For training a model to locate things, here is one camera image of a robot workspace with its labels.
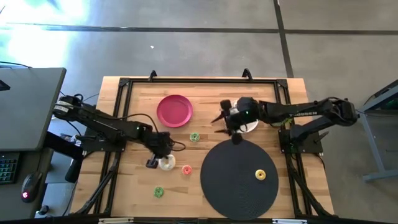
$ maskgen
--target gray floor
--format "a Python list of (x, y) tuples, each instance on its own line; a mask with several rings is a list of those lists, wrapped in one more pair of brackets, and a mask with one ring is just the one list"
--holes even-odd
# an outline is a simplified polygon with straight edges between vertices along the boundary
[[(286, 29), (398, 30), (395, 0), (279, 2)], [(20, 0), (8, 4), (0, 20), (112, 27), (278, 28), (271, 0)], [(360, 107), (398, 77), (398, 35), (289, 34), (286, 38), (294, 76), (305, 79), (311, 100), (347, 97)], [(151, 70), (158, 75), (237, 77), (247, 67), (255, 77), (287, 76), (279, 34), (55, 32), (29, 26), (0, 30), (0, 40), (1, 60), (66, 67), (62, 88), (66, 94), (94, 95), (105, 75), (148, 75)], [(50, 129), (75, 133), (62, 121), (54, 121)], [(370, 184), (361, 180), (362, 175), (376, 171), (362, 125), (330, 128), (323, 146), (335, 213), (398, 222), (398, 179)], [(398, 153), (382, 150), (388, 158), (386, 166), (396, 167)], [(54, 155), (47, 182), (64, 182), (63, 167), (69, 162)], [(53, 189), (64, 189), (67, 202), (70, 184)], [(51, 215), (61, 215), (67, 203), (55, 205), (49, 198), (45, 203), (55, 207)]]

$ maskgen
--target wooden tabletop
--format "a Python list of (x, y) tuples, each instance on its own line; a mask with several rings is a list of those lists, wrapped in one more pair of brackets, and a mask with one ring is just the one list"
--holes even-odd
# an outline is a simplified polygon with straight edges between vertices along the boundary
[[(113, 113), (119, 79), (120, 77), (104, 77), (97, 104), (99, 110), (108, 114)], [(291, 102), (307, 102), (303, 79), (288, 78), (287, 81)], [(165, 127), (156, 117), (159, 101), (173, 94), (186, 96), (193, 105), (191, 120), (181, 128)], [(121, 157), (111, 215), (113, 217), (223, 217), (211, 207), (203, 195), (200, 185), (200, 167), (211, 148), (229, 139), (226, 134), (214, 133), (215, 130), (224, 127), (223, 121), (210, 123), (220, 114), (220, 101), (225, 99), (233, 101), (241, 96), (275, 102), (274, 87), (268, 84), (135, 83), (132, 88), (129, 114), (146, 113), (153, 117), (159, 131), (170, 131), (172, 139), (185, 143), (187, 149), (182, 152), (173, 152), (177, 160), (176, 167), (171, 171), (163, 171), (159, 168), (146, 168), (145, 164), (151, 153), (144, 146), (129, 142)], [(135, 116), (131, 120), (151, 124), (146, 117)], [(310, 120), (310, 117), (295, 119), (298, 124), (307, 123)], [(200, 141), (189, 140), (192, 132), (200, 134)], [(271, 156), (278, 171), (277, 198), (273, 206), (260, 217), (294, 217), (286, 162), (284, 155), (280, 153), (277, 130), (260, 122), (254, 131), (243, 137), (262, 147)], [(72, 212), (81, 208), (98, 186), (103, 157), (103, 152), (95, 152), (83, 161), (72, 202)], [(333, 213), (326, 175), (320, 159), (311, 154), (303, 154), (302, 157), (308, 188), (324, 208)], [(181, 173), (182, 166), (186, 164), (193, 168), (190, 176), (184, 176)], [(165, 190), (161, 198), (154, 197), (154, 189), (157, 186)], [(304, 211), (301, 190), (297, 192), (300, 207)], [(107, 197), (108, 187), (104, 191), (101, 208), (104, 207)]]

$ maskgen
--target pink plate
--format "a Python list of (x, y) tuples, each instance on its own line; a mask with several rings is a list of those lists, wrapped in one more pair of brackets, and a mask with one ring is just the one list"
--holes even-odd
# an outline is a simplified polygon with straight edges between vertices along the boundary
[(191, 119), (193, 109), (189, 100), (182, 95), (170, 95), (163, 98), (157, 105), (157, 117), (162, 124), (177, 128)]

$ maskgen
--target black keyboard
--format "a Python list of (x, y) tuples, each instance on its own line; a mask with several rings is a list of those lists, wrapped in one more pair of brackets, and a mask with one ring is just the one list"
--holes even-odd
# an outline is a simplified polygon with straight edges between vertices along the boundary
[(18, 160), (19, 152), (0, 152), (0, 184), (15, 182)]

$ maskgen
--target black circular platform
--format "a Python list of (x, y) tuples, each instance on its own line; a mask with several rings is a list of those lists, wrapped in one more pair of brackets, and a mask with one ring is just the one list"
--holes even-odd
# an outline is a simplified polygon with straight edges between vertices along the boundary
[[(266, 172), (257, 180), (258, 169)], [(203, 161), (200, 182), (210, 205), (232, 220), (252, 220), (264, 214), (278, 193), (278, 174), (272, 159), (258, 145), (231, 140), (216, 145)]]

